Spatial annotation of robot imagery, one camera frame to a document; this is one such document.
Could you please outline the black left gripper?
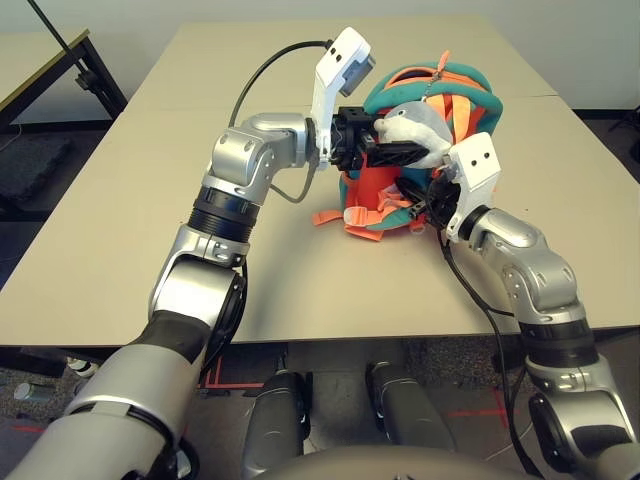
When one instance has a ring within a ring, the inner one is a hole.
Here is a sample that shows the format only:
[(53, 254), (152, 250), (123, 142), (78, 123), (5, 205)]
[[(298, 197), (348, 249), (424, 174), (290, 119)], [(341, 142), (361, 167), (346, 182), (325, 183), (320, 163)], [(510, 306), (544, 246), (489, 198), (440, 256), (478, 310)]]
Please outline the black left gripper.
[(332, 119), (330, 163), (339, 171), (358, 171), (368, 156), (370, 168), (406, 167), (430, 153), (411, 141), (377, 144), (374, 123), (379, 118), (363, 107), (341, 106)]

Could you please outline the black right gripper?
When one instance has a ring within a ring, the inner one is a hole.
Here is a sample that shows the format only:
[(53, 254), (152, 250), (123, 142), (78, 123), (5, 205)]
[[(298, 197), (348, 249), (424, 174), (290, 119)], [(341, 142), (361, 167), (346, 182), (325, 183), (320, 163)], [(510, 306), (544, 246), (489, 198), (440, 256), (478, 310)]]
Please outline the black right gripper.
[(457, 210), (461, 187), (445, 174), (433, 176), (426, 189), (424, 185), (407, 178), (397, 178), (397, 189), (410, 202), (425, 200), (425, 215), (436, 230), (443, 230)]

